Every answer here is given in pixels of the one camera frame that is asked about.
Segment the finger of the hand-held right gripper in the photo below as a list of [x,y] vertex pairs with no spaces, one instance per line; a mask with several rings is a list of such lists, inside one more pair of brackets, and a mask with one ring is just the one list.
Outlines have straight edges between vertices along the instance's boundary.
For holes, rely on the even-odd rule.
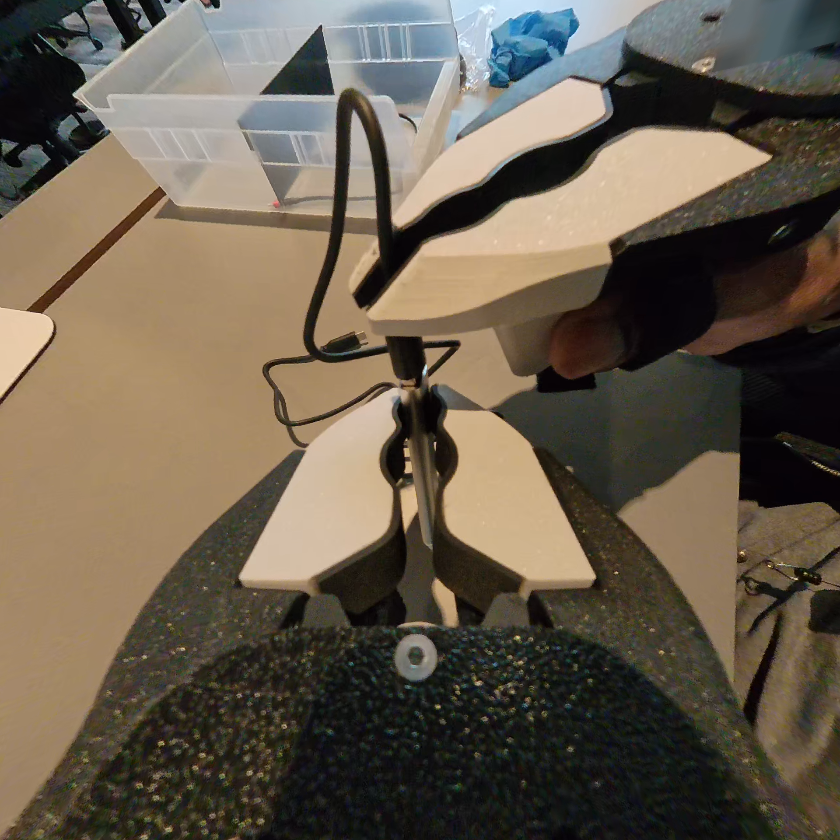
[[567,79],[457,140],[419,178],[394,215],[408,228],[450,200],[477,198],[502,168],[602,122],[612,106],[604,87]]
[[535,375],[559,317],[601,292],[613,240],[770,160],[727,133],[631,131],[572,181],[421,245],[368,309],[369,327],[425,339],[494,329],[511,372]]

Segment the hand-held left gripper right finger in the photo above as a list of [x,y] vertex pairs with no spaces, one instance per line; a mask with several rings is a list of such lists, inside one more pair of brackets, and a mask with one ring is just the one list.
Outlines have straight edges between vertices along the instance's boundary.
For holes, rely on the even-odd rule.
[[565,468],[452,389],[436,385],[429,399],[436,580],[482,616],[499,596],[590,590],[596,574],[560,498]]

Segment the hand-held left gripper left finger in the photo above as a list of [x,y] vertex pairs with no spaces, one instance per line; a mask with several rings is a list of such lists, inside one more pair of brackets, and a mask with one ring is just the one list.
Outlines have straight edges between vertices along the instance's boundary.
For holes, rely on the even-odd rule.
[[257,590],[333,595],[359,615],[403,577],[396,391],[352,411],[306,449],[238,580]]

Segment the white usb hub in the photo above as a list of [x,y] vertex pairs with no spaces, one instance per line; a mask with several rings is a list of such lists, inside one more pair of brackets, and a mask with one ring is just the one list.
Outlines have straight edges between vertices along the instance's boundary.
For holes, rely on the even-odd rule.
[[432,550],[438,479],[434,464],[434,434],[427,419],[429,397],[427,366],[424,365],[417,377],[401,381],[401,405],[412,467],[417,519],[423,543]]

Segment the clear plastic bin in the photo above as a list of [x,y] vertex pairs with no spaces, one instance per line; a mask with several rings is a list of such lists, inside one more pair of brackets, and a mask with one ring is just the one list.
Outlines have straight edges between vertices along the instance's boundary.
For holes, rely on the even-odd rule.
[[[238,121],[318,26],[336,99],[329,164],[295,183],[315,196],[275,206]],[[371,101],[398,207],[444,148],[459,82],[450,2],[186,2],[77,98],[179,207],[327,217],[342,90]]]

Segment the person's right hand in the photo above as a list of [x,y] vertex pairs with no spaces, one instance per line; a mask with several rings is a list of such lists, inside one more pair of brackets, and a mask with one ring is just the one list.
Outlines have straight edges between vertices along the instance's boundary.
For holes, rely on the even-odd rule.
[[548,360],[569,380],[645,367],[676,350],[722,356],[838,320],[838,215],[815,236],[750,262],[700,269],[688,297],[678,281],[615,290],[553,325]]

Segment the blue crumpled glove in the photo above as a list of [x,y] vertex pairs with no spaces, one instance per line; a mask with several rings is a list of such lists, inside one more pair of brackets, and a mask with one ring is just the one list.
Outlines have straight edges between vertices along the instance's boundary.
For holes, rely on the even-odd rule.
[[489,85],[505,89],[564,55],[580,21],[572,8],[510,17],[490,33]]

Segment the clear plastic wrapper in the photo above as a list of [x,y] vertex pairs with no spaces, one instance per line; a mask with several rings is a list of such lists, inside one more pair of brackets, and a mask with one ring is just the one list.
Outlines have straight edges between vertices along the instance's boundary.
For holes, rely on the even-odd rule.
[[489,83],[495,13],[493,6],[484,5],[455,19],[462,92],[478,92]]

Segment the person's torso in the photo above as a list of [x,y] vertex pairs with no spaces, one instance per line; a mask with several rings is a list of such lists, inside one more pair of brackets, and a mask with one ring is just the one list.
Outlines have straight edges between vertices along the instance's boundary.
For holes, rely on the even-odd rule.
[[736,693],[806,835],[838,838],[838,320],[715,358],[742,372]]

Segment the white document stand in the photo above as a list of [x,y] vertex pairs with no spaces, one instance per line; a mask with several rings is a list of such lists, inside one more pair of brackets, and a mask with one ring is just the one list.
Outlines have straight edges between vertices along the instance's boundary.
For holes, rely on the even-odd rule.
[[1,308],[1,399],[15,388],[56,334],[44,313]]

